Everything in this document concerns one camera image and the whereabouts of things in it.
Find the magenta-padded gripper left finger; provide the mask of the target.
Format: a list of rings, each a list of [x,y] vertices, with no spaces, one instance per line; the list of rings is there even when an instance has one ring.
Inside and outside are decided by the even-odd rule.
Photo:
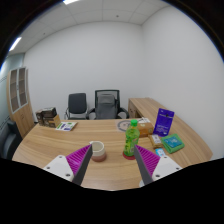
[[[44,167],[44,170],[81,185],[91,156],[92,145],[89,144],[67,156],[58,155]]]

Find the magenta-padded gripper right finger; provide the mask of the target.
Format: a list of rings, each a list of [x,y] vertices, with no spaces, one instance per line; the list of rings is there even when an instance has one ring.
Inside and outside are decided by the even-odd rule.
[[[141,178],[139,185],[145,186],[182,169],[169,156],[159,156],[141,146],[134,146],[134,156]]]

